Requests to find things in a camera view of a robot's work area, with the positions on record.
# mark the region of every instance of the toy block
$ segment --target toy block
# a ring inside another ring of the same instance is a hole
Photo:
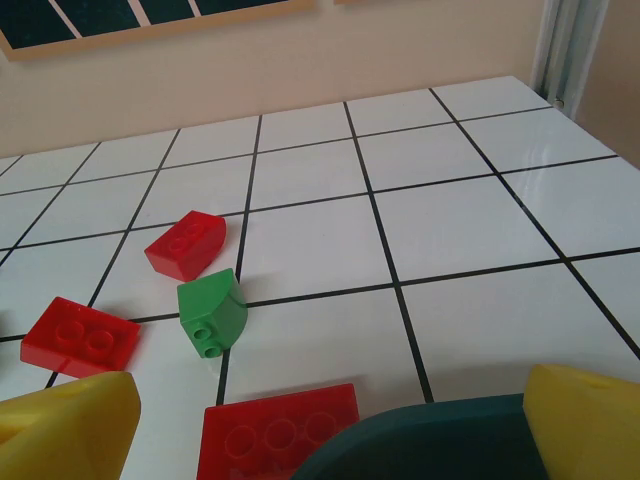
[[[127,372],[0,402],[0,478],[117,480],[139,418]]]
[[[640,384],[536,365],[524,410],[551,480],[640,478]]]
[[[231,347],[247,323],[247,305],[228,268],[178,285],[180,324],[202,358]]]
[[[224,218],[191,211],[144,253],[156,272],[190,282],[216,258],[226,234]]]
[[[352,384],[207,408],[197,480],[288,479],[358,420]]]
[[[76,378],[123,370],[140,325],[56,297],[22,339],[20,359]]]

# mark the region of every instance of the dark green lego brick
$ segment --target dark green lego brick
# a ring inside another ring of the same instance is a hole
[[[180,324],[202,358],[217,357],[240,337],[247,305],[228,268],[178,286]]]
[[[398,408],[331,438],[291,480],[547,480],[523,395]]]

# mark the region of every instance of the lego stud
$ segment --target lego stud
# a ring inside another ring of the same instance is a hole
[[[336,419],[325,412],[312,414],[304,424],[304,434],[315,445],[322,445],[338,430]]]
[[[206,358],[215,358],[219,357],[220,355],[222,355],[222,349],[218,345],[211,345],[204,350],[204,356]]]
[[[175,238],[169,243],[169,251],[172,253],[179,253],[185,250],[189,246],[189,241],[184,237]]]
[[[271,422],[264,434],[264,441],[271,450],[286,450],[296,439],[296,426],[291,420],[280,418]]]
[[[185,228],[188,237],[198,237],[204,232],[204,225],[201,223],[192,223]]]
[[[94,360],[105,359],[113,349],[114,339],[106,330],[96,330],[91,332],[85,343],[87,353]]]
[[[218,332],[213,325],[200,325],[195,332],[193,332],[193,338],[196,340],[206,340],[212,335],[217,335]]]
[[[63,348],[76,346],[84,336],[84,325],[75,320],[60,323],[55,330],[56,342]]]
[[[251,453],[257,440],[258,435],[253,428],[240,425],[227,435],[224,440],[224,451],[232,459],[241,460]]]

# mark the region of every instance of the white tile floor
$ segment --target white tile floor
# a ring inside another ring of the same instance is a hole
[[[18,352],[56,295],[143,322],[124,479],[193,478],[217,399],[351,381],[369,416],[536,362],[639,381],[640,172],[512,77],[434,92],[0,159],[0,399],[50,380]],[[250,302],[228,363],[143,254],[191,209],[226,216],[207,272]]]

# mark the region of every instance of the black grid line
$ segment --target black grid line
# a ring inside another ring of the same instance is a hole
[[[63,185],[64,183],[59,183],[58,185],[49,185],[47,187],[27,188],[26,190],[16,190],[15,192],[4,192],[4,193],[0,193],[0,197],[8,197],[9,195],[17,195],[19,193],[38,192],[40,190],[50,190],[52,188],[60,188]]]
[[[500,173],[502,175],[509,175],[510,173],[530,172],[532,170],[546,170],[548,168],[564,167],[567,165],[577,165],[580,163],[591,163],[591,162],[597,162],[600,160],[610,160],[613,158],[620,158],[620,157],[618,157],[618,155],[604,155],[602,157],[585,158],[582,160],[569,160],[566,162],[552,163],[549,165],[537,165],[535,167],[523,167],[523,168],[514,168],[512,170],[502,170]]]
[[[249,171],[249,182],[247,184],[247,197],[244,203],[244,214],[242,218],[242,230],[240,232],[240,242],[238,244],[238,258],[236,261],[236,279],[240,282],[242,274],[242,261],[244,259],[244,246],[247,241],[247,228],[249,224],[249,213],[251,208],[251,193],[253,192],[253,179],[256,173],[256,162],[258,160],[258,145],[260,144],[260,131],[262,129],[262,115],[258,117],[258,127],[256,128],[256,140],[253,146],[253,157],[251,158],[251,170]],[[222,364],[220,365],[220,379],[218,380],[218,394],[216,405],[224,403],[224,395],[227,391],[227,376],[229,375],[229,357],[231,349],[222,352]]]
[[[576,262],[576,261],[582,261],[582,260],[590,260],[594,258],[612,257],[612,256],[627,255],[627,254],[633,254],[633,253],[640,253],[640,247],[626,248],[626,249],[620,249],[620,250],[610,250],[605,252],[590,253],[586,255],[578,255],[574,257],[568,257],[568,260],[570,262]],[[559,265],[563,263],[564,262],[561,258],[553,258],[549,260],[539,260],[535,262],[516,263],[516,264],[505,265],[501,267],[491,267],[491,268],[484,268],[479,270],[465,270],[462,272],[447,273],[442,275],[434,275],[434,276],[421,277],[421,278],[413,278],[410,280],[400,280],[399,283],[401,287],[407,287],[411,285],[442,282],[446,280],[455,280],[459,278],[480,277],[480,276],[490,275],[493,273],[511,272],[514,270],[527,270],[530,268],[544,267],[548,265]],[[365,285],[361,287],[352,287],[352,288],[344,288],[339,290],[315,292],[315,293],[309,293],[304,295],[295,295],[291,297],[278,297],[278,298],[273,298],[268,300],[259,300],[256,302],[248,302],[247,308],[259,308],[259,307],[267,307],[271,305],[281,305],[286,303],[302,302],[306,300],[317,300],[322,298],[337,297],[342,295],[353,295],[353,294],[363,293],[363,292],[372,292],[375,290],[385,290],[388,288],[393,288],[393,286],[394,285],[391,282],[378,283],[373,285]],[[131,318],[129,319],[129,321],[135,322],[135,323],[149,323],[149,322],[155,322],[158,320],[178,318],[179,316],[180,316],[179,312],[173,312],[173,313],[164,313],[160,315]],[[0,337],[0,342],[20,340],[24,336],[25,334],[12,335],[8,337]]]
[[[7,259],[11,256],[11,254],[16,250],[16,248],[18,247],[18,245],[20,245],[20,242],[22,242],[22,240],[24,240],[24,238],[29,234],[29,232],[31,231],[31,229],[34,227],[34,225],[36,223],[38,223],[38,220],[40,220],[42,218],[42,216],[45,214],[45,212],[49,209],[49,207],[53,204],[53,202],[56,201],[56,199],[60,196],[60,194],[63,192],[63,190],[66,188],[67,185],[69,185],[69,182],[71,182],[71,180],[73,179],[73,177],[75,177],[76,173],[78,173],[80,171],[80,169],[84,166],[85,163],[87,163],[87,160],[89,160],[89,158],[91,157],[91,155],[93,155],[93,152],[96,151],[96,149],[100,146],[100,143],[96,144],[95,147],[93,147],[93,149],[91,149],[91,151],[89,152],[89,154],[85,157],[85,159],[80,163],[80,165],[78,166],[78,168],[76,168],[73,173],[71,174],[71,176],[67,179],[67,181],[62,185],[62,187],[60,187],[60,190],[58,190],[56,192],[56,194],[51,198],[51,200],[49,200],[49,202],[44,206],[44,208],[40,211],[40,213],[38,214],[38,216],[33,220],[33,222],[31,222],[31,224],[27,227],[27,229],[22,233],[22,235],[20,235],[20,238],[18,238],[18,240],[16,240],[16,243],[13,244],[13,246],[11,247],[11,249],[9,250],[9,253],[7,253],[5,255],[5,257],[3,259],[0,259],[0,267],[4,264],[4,262],[7,261]]]
[[[609,250],[605,252],[587,253],[584,255],[575,255],[569,257],[570,262],[580,262],[582,260],[593,260],[594,258],[616,257],[618,255],[628,255],[630,253],[640,253],[640,247],[621,248],[618,250]]]
[[[505,113],[494,113],[492,115],[482,115],[480,117],[470,117],[459,120],[460,122],[472,122],[474,120],[484,120],[485,118],[495,118],[495,117],[507,117],[509,115],[514,115],[516,113],[528,113],[528,112],[537,112],[538,110],[549,110],[551,108],[555,108],[553,105],[546,105],[544,107],[536,107],[536,108],[525,108],[524,110],[516,110],[514,112],[505,112]]]
[[[18,158],[16,158],[13,162],[11,162],[11,165],[9,165],[9,166],[8,166],[7,168],[5,168],[2,172],[0,172],[0,177],[1,177],[2,175],[4,175],[5,173],[7,173],[7,172],[9,171],[9,169],[10,169],[11,167],[13,167],[16,163],[18,163],[18,161],[19,161],[22,157],[24,157],[24,155],[20,155],[20,156],[19,156]]]
[[[167,157],[169,156],[169,152],[171,151],[171,148],[173,147],[173,144],[175,143],[176,138],[178,137],[178,133],[180,133],[179,129],[176,131],[175,135],[173,136],[173,139],[171,140],[171,143],[169,144],[169,147],[167,148],[167,151],[165,152],[164,156],[162,157],[162,161],[160,162],[160,165],[158,165],[158,168],[155,170],[155,173],[154,173],[153,177],[151,178],[151,181],[149,182],[149,185],[147,186],[147,189],[145,190],[144,195],[142,195],[142,198],[140,199],[140,203],[138,203],[138,207],[136,208],[136,211],[133,213],[133,216],[131,217],[131,220],[129,221],[129,225],[127,226],[127,229],[125,230],[124,234],[122,235],[122,238],[120,239],[120,242],[118,243],[118,246],[116,247],[115,252],[113,252],[113,255],[111,256],[111,260],[107,264],[107,268],[105,269],[104,273],[102,274],[102,277],[100,277],[100,281],[98,282],[98,285],[97,285],[96,289],[94,290],[93,295],[91,295],[91,299],[87,303],[88,307],[93,307],[93,304],[95,303],[96,299],[98,298],[98,295],[100,294],[100,290],[102,290],[104,282],[107,280],[107,277],[109,276],[109,273],[111,272],[111,269],[113,268],[113,265],[115,264],[116,259],[118,258],[118,255],[122,251],[122,247],[124,245],[124,242],[127,240],[127,237],[129,236],[129,233],[131,232],[131,228],[133,227],[133,224],[135,223],[136,218],[138,218],[138,215],[140,214],[140,210],[142,210],[142,205],[144,204],[145,200],[147,199],[147,196],[149,195],[149,192],[151,191],[151,188],[153,187],[153,184],[155,183],[156,178],[158,178],[158,174],[160,173],[160,168],[162,167],[162,164],[166,161]],[[45,388],[51,387],[53,385],[53,383],[56,381],[57,377],[58,377],[58,372],[51,373],[51,376],[49,377],[49,381],[47,382],[47,385],[45,386]]]
[[[524,202],[518,196],[518,194],[516,194],[516,192],[511,188],[511,185],[509,185],[509,183],[504,179],[504,177],[498,171],[498,169],[493,165],[493,163],[491,163],[491,160],[489,160],[489,157],[487,157],[487,155],[482,151],[482,149],[473,140],[471,135],[465,130],[465,128],[462,126],[462,124],[458,120],[456,120],[456,118],[453,115],[453,113],[451,112],[451,110],[449,110],[447,108],[447,106],[444,104],[444,102],[440,99],[440,97],[435,93],[435,91],[433,89],[430,89],[430,91],[431,91],[432,95],[435,97],[435,99],[438,101],[438,103],[442,106],[442,108],[444,108],[445,111],[449,114],[449,116],[452,118],[452,120],[454,122],[456,122],[456,125],[458,126],[460,131],[467,138],[469,143],[471,143],[473,148],[475,148],[475,150],[478,152],[478,154],[482,157],[482,159],[485,161],[487,166],[491,169],[491,171],[493,173],[495,173],[495,175],[498,178],[498,180],[500,181],[500,183],[502,183],[502,186],[507,190],[509,195],[511,195],[511,198],[513,198],[513,200],[518,204],[520,209],[529,218],[531,223],[536,227],[536,229],[538,230],[540,235],[542,235],[542,237],[547,241],[547,243],[553,249],[553,251],[556,253],[556,255],[558,255],[558,257],[562,260],[562,263],[567,267],[567,269],[569,269],[571,274],[578,281],[578,283],[582,286],[582,288],[587,293],[587,295],[589,295],[589,297],[591,298],[593,303],[596,304],[596,306],[600,309],[602,314],[609,321],[611,326],[615,329],[616,332],[618,332],[618,335],[620,335],[622,340],[624,340],[624,342],[627,344],[627,346],[631,349],[631,351],[635,354],[635,356],[640,360],[640,347],[638,347],[638,345],[633,341],[633,339],[627,333],[627,331],[624,329],[624,327],[620,324],[620,322],[618,322],[618,319],[613,315],[613,313],[611,313],[609,308],[604,304],[604,302],[596,294],[596,292],[593,290],[593,288],[591,288],[591,286],[587,283],[587,281],[580,274],[580,272],[578,272],[578,270],[569,261],[569,259],[564,254],[564,252],[560,249],[560,247],[556,244],[556,242],[551,238],[551,235],[549,235],[547,233],[547,231],[544,229],[542,224],[533,215],[533,213],[531,213],[529,208],[524,204]]]
[[[376,226],[378,227],[378,234],[380,235],[380,242],[382,243],[382,249],[384,250],[384,255],[387,259],[387,265],[389,267],[389,273],[391,275],[391,282],[393,284],[393,289],[396,293],[398,306],[400,307],[400,314],[402,316],[402,321],[404,323],[404,328],[407,334],[407,340],[409,341],[409,347],[411,348],[411,354],[413,355],[413,362],[416,367],[416,373],[418,374],[418,380],[420,381],[420,386],[422,387],[422,394],[424,395],[425,402],[430,403],[430,402],[433,402],[433,393],[431,392],[431,386],[429,385],[427,371],[424,367],[422,356],[420,355],[420,348],[418,347],[418,341],[416,340],[416,335],[415,335],[415,332],[413,331],[413,325],[411,324],[411,318],[409,317],[409,309],[407,308],[407,304],[404,299],[404,293],[402,292],[402,287],[400,286],[400,280],[398,279],[398,272],[396,271],[396,266],[395,266],[395,263],[393,262],[393,257],[391,255],[391,248],[389,247],[389,242],[387,240],[387,234],[384,231],[384,225],[382,224],[382,217],[380,216],[380,211],[378,210],[378,203],[376,202],[376,197],[373,193],[373,189],[371,188],[371,180],[369,179],[369,174],[367,173],[367,166],[364,163],[362,151],[360,150],[360,143],[358,142],[358,137],[356,136],[356,130],[353,125],[351,113],[349,112],[349,106],[347,105],[347,102],[343,102],[343,105],[344,105],[344,111],[347,115],[347,121],[349,122],[349,128],[351,129],[351,135],[353,136],[353,143],[356,148],[356,153],[358,154],[358,161],[360,162],[360,168],[362,170],[362,176],[364,177],[364,183],[367,186],[367,192],[369,194],[368,196],[369,196],[369,201],[371,203],[371,209],[373,211],[373,216],[376,221]]]

